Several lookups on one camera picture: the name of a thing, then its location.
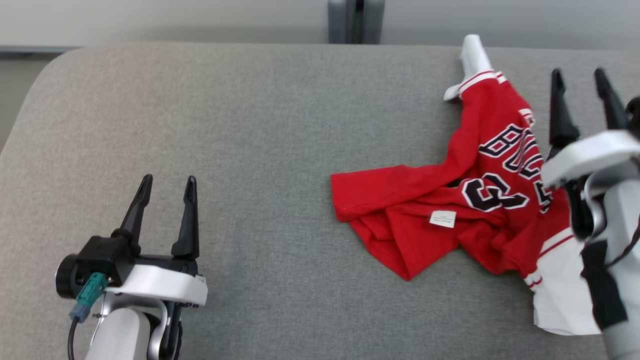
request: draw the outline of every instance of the teal connector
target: teal connector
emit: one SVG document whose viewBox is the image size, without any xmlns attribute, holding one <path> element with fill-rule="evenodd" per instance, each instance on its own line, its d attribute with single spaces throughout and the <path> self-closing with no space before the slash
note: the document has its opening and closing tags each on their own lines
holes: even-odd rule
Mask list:
<svg viewBox="0 0 640 360">
<path fill-rule="evenodd" d="M 99 272 L 91 274 L 89 281 L 84 284 L 82 291 L 76 297 L 76 305 L 69 313 L 69 317 L 72 320 L 78 318 L 78 322 L 83 323 L 89 317 L 93 303 L 102 296 L 108 283 L 106 275 Z"/>
</svg>

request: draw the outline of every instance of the white wall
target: white wall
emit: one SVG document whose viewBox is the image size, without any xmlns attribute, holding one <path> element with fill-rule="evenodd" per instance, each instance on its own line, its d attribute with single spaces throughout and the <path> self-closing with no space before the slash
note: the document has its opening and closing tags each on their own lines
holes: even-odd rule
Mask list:
<svg viewBox="0 0 640 360">
<path fill-rule="evenodd" d="M 326 0 L 2 0 L 0 47 L 327 41 Z"/>
<path fill-rule="evenodd" d="M 638 0 L 387 0 L 382 44 L 640 49 Z"/>
</svg>

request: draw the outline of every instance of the white clothing tag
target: white clothing tag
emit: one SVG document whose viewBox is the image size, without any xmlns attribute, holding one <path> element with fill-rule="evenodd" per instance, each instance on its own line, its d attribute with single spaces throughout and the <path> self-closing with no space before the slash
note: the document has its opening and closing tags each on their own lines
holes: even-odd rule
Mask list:
<svg viewBox="0 0 640 360">
<path fill-rule="evenodd" d="M 456 224 L 456 212 L 446 210 L 436 210 L 431 213 L 429 222 L 434 225 L 449 227 L 453 229 Z"/>
</svg>

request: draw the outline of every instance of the gray table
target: gray table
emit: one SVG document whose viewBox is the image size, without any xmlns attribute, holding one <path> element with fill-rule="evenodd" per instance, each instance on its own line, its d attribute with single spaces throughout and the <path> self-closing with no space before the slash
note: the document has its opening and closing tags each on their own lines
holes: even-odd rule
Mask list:
<svg viewBox="0 0 640 360">
<path fill-rule="evenodd" d="M 58 263 L 108 235 L 155 177 L 144 253 L 169 253 L 198 179 L 206 307 L 183 359 L 598 359 L 598 336 L 532 324 L 532 293 L 458 250 L 405 282 L 335 219 L 334 172 L 442 161 L 460 106 L 455 47 L 129 44 L 54 60 L 0 155 L 0 357 L 66 359 Z M 537 114 L 564 70 L 583 133 L 603 129 L 592 73 L 624 101 L 640 53 L 489 49 Z M 95 323 L 81 325 L 78 358 Z"/>
</svg>

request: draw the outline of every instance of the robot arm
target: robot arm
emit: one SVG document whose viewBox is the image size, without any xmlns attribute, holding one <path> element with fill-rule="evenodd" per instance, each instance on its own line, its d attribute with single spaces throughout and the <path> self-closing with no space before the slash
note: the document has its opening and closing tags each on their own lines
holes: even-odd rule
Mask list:
<svg viewBox="0 0 640 360">
<path fill-rule="evenodd" d="M 595 72 L 608 130 L 579 139 L 564 103 L 558 69 L 551 86 L 546 186 L 564 187 L 573 231 L 584 241 L 593 316 L 611 359 L 640 359 L 640 119 L 628 120 L 602 69 Z"/>
<path fill-rule="evenodd" d="M 140 228 L 153 177 L 146 175 L 120 228 L 109 238 L 94 236 L 78 254 L 67 256 L 56 273 L 58 294 L 76 299 L 70 313 L 68 358 L 73 360 L 77 323 L 97 300 L 102 309 L 86 360 L 177 359 L 184 307 L 207 301 L 198 275 L 198 200 L 196 179 L 187 181 L 184 214 L 171 256 L 140 255 Z"/>
</svg>

